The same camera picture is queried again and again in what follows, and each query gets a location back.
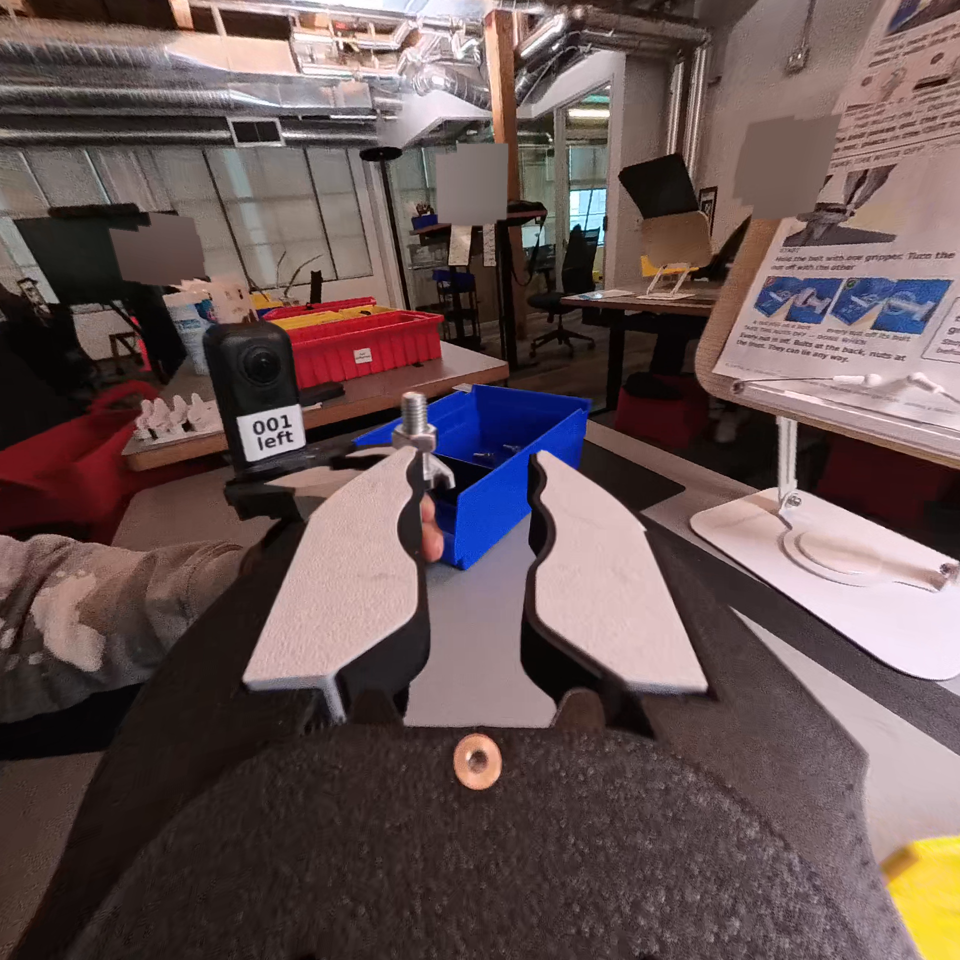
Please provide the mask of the yellow plastic bin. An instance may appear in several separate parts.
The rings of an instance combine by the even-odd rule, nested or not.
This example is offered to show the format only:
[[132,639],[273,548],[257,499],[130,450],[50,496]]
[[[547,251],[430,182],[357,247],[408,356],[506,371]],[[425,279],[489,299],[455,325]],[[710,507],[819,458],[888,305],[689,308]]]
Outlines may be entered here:
[[918,955],[959,958],[959,836],[910,843],[880,864]]

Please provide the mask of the black office chair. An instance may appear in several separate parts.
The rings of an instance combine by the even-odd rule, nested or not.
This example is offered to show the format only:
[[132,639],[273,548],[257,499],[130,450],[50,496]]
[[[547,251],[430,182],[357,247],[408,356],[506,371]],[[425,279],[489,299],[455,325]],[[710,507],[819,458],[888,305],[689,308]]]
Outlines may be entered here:
[[577,225],[570,231],[566,253],[561,264],[558,290],[532,294],[527,298],[527,305],[547,315],[548,323],[556,323],[555,329],[541,334],[530,342],[529,357],[534,359],[537,350],[547,344],[556,342],[568,349],[574,355],[574,342],[582,341],[592,351],[596,347],[594,338],[567,330],[564,327],[563,317],[574,308],[563,305],[562,300],[567,296],[577,296],[591,293],[595,289],[594,259],[598,246],[600,229],[584,231]]

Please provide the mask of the wooden support post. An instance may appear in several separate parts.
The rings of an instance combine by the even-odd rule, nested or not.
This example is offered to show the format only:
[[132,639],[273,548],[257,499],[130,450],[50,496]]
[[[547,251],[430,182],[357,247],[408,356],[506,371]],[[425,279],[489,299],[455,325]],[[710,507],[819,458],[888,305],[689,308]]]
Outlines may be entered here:
[[[506,10],[495,8],[486,14],[484,26],[493,139],[495,143],[507,147],[507,197],[510,201],[517,201],[522,193],[512,18]],[[501,347],[511,374],[521,368],[514,293],[515,276],[518,274],[515,271],[514,253],[515,247],[521,245],[521,240],[512,238],[517,232],[507,220],[496,224]]]

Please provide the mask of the silver ventilation duct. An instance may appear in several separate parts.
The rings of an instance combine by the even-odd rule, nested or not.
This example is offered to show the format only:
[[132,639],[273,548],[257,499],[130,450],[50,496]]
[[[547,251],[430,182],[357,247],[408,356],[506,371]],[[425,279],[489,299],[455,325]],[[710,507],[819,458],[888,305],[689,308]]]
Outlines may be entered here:
[[511,17],[519,117],[618,55],[698,107],[700,2],[2,2],[2,147],[406,147],[490,122],[486,14]]

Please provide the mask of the red plastic tray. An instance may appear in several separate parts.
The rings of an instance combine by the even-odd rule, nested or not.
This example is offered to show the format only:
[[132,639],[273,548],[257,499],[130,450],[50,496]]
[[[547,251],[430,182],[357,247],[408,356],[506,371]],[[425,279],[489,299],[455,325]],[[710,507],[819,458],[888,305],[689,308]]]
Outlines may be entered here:
[[351,297],[333,301],[323,301],[308,304],[293,304],[289,306],[276,307],[262,314],[262,319],[275,320],[286,317],[300,316],[304,314],[340,312],[344,309],[354,307],[376,306],[377,300],[373,296]]

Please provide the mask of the black bin divider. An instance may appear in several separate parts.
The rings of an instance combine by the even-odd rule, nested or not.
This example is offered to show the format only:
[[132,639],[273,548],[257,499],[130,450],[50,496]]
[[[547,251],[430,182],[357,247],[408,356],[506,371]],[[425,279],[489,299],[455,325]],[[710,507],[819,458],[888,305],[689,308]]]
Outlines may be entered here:
[[433,487],[433,494],[440,499],[454,501],[471,486],[488,476],[493,469],[486,463],[464,461],[447,455],[436,454],[453,476],[453,486],[440,483]]

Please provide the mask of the blue plastic bin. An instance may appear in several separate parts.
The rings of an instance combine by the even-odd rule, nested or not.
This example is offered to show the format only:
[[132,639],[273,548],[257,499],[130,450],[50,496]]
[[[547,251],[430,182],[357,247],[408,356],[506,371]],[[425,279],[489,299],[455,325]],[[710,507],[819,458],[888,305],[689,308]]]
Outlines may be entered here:
[[[429,404],[428,420],[438,432],[435,454],[472,462],[474,451],[495,455],[491,473],[454,501],[430,492],[444,538],[444,563],[467,570],[528,516],[531,455],[545,450],[579,468],[591,410],[584,398],[487,385]],[[523,449],[506,456],[504,444]]]

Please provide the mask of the rack of white printed parts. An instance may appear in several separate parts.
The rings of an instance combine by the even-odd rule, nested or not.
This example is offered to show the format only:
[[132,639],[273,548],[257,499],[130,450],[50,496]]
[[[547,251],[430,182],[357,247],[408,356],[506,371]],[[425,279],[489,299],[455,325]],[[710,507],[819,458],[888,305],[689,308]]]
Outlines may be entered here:
[[219,433],[222,429],[216,403],[203,400],[194,392],[188,400],[179,394],[170,402],[159,397],[142,399],[132,438],[155,446]]

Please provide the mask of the red ottoman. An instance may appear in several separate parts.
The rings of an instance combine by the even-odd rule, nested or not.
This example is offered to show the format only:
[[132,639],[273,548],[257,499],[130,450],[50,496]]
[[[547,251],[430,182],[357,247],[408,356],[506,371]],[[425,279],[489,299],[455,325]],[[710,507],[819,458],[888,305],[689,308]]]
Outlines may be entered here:
[[704,434],[709,422],[709,396],[695,377],[638,371],[619,391],[613,429],[665,449],[683,450]]

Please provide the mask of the black monitor on stand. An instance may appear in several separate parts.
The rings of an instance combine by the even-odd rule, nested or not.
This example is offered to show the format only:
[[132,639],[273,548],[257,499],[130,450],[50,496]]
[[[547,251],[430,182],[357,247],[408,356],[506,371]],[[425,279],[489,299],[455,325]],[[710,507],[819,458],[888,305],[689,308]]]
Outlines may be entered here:
[[45,217],[13,221],[57,300],[108,305],[132,290],[119,268],[111,230],[134,232],[150,216],[133,203],[51,207]]

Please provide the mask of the wooden office desk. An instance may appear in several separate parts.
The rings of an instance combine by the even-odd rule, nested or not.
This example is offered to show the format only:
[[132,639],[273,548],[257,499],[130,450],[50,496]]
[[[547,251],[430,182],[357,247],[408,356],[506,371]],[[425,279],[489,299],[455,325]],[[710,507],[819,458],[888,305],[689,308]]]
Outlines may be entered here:
[[702,336],[717,303],[721,286],[694,283],[678,298],[657,298],[636,292],[604,290],[566,294],[560,303],[580,310],[583,322],[608,331],[605,413],[618,408],[624,382],[624,357],[628,332],[656,337],[649,366],[653,375],[678,377],[685,365],[688,345]]

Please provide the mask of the printed instruction sheet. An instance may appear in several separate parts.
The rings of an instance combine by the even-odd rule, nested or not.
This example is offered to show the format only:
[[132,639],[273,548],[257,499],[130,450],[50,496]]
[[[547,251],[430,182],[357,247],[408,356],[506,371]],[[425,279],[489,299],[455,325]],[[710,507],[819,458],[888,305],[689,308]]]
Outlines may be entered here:
[[714,373],[958,432],[958,2],[886,2]]

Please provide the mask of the red plastic crate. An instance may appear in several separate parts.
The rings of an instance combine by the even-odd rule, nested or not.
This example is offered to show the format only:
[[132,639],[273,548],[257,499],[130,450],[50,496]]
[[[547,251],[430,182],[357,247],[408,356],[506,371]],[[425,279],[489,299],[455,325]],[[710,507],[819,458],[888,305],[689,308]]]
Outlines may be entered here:
[[439,359],[441,322],[435,314],[391,310],[291,329],[297,385],[343,383]]

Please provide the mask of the black floor lamp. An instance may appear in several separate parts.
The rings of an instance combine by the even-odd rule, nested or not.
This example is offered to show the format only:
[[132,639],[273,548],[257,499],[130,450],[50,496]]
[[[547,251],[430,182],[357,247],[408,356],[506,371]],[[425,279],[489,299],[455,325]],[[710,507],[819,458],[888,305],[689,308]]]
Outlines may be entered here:
[[393,189],[390,178],[390,164],[398,160],[401,156],[402,149],[395,146],[382,145],[368,146],[360,150],[359,153],[359,157],[362,162],[374,166],[379,172],[381,189],[389,223],[389,236],[391,251],[393,253],[393,263],[397,279],[399,281],[402,306],[404,309],[410,310],[411,297],[403,263],[403,250],[398,229],[397,211],[395,209]]

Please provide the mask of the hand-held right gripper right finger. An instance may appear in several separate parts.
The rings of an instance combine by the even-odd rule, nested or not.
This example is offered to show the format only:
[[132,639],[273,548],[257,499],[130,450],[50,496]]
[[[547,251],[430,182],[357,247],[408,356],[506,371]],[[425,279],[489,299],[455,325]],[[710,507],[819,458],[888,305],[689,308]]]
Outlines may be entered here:
[[639,518],[548,451],[533,454],[529,468],[526,623],[618,690],[706,694],[707,676]]

